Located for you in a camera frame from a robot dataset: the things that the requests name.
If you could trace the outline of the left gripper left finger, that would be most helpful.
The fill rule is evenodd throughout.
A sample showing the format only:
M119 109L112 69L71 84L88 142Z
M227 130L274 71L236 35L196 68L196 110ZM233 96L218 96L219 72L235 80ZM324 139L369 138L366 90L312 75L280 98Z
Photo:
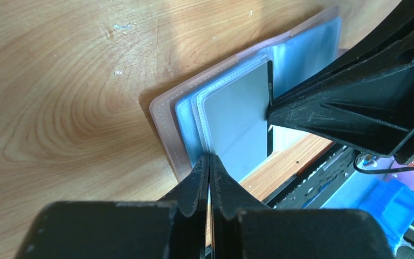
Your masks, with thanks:
M204 258L209 156L156 201L58 201L44 207L17 258Z

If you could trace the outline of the pink card holder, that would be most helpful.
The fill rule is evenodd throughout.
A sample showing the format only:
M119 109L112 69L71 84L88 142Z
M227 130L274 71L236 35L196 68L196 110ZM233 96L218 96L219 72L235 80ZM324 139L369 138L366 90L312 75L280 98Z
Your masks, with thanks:
M176 178L212 153L240 181L301 139L302 131L269 125L266 110L338 57L340 32L339 8L325 9L155 98L150 114Z

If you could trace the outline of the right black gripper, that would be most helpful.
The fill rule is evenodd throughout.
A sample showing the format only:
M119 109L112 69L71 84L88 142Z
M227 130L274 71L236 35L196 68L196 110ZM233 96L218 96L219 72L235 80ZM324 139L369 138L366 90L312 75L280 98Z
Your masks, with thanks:
M371 33L315 76L331 76L364 61L403 39L413 30L414 1L401 1Z

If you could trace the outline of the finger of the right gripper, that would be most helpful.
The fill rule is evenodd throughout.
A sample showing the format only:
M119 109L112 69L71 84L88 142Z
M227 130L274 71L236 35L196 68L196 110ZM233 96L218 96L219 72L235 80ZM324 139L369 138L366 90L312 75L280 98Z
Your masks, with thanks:
M348 52L277 98L269 123L401 163L414 158L414 28L383 22Z

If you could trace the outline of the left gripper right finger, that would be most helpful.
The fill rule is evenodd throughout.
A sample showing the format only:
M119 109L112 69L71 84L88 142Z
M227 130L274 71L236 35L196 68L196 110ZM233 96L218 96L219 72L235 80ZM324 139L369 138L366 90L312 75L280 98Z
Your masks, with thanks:
M210 155L212 258L393 258L372 215L357 209L272 209Z

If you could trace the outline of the grey credit card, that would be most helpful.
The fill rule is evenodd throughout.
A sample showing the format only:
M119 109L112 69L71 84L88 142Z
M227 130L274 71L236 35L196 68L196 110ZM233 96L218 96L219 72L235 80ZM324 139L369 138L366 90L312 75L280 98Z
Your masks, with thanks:
M273 153L273 130L266 120L272 67L269 60L238 68L224 86L198 96L206 149L238 182Z

